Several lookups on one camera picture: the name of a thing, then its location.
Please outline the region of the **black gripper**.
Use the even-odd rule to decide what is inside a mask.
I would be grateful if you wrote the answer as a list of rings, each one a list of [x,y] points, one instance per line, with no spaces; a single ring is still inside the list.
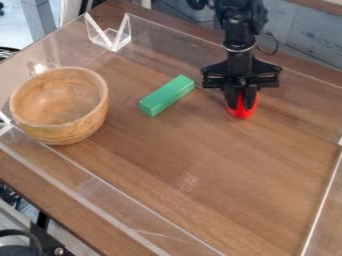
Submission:
[[[238,89],[246,87],[244,104],[250,110],[257,102],[258,90],[280,86],[281,72],[280,66],[260,60],[252,52],[229,52],[224,62],[201,69],[202,85],[224,89],[226,103],[233,110],[238,108]]]

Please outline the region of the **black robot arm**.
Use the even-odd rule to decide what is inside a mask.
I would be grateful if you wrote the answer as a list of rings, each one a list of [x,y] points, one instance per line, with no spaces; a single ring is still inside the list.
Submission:
[[[205,88],[224,91],[228,111],[246,118],[258,104],[258,91],[280,86],[282,67],[254,54],[257,36],[268,23],[264,0],[186,0],[194,10],[210,7],[225,30],[228,59],[201,70]]]

